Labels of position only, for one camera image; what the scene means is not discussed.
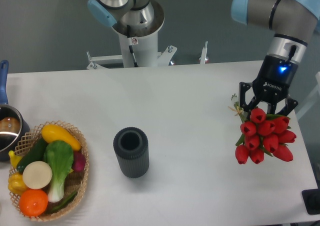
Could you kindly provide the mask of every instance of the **orange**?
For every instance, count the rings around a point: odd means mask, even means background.
[[[41,189],[28,189],[20,197],[20,210],[28,217],[37,217],[41,215],[46,210],[47,206],[48,196]]]

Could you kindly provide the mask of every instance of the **blue saucepan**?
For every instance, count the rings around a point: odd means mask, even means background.
[[[15,150],[21,137],[29,132],[21,113],[8,104],[6,91],[9,62],[0,63],[0,161],[8,161],[9,151]]]

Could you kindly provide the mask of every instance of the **bok choy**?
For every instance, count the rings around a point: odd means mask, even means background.
[[[52,170],[48,200],[51,203],[55,203],[64,197],[65,179],[74,162],[74,152],[70,144],[56,140],[46,147],[43,159]]]

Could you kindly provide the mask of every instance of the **tabletop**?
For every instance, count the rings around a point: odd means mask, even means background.
[[[294,113],[291,162],[265,156],[239,165],[240,119],[228,106],[239,82],[252,82],[261,61],[156,68],[9,74],[9,105],[31,128],[65,121],[84,134],[89,179],[68,215],[43,225],[273,225],[308,215],[302,190],[317,184]],[[139,178],[120,170],[113,139],[137,127],[149,141],[150,167]],[[0,162],[0,225],[35,226],[11,205],[9,163]]]

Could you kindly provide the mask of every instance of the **black cylindrical vase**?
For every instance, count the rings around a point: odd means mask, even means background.
[[[113,140],[113,148],[125,176],[139,178],[148,171],[148,139],[139,128],[126,127],[119,131]]]

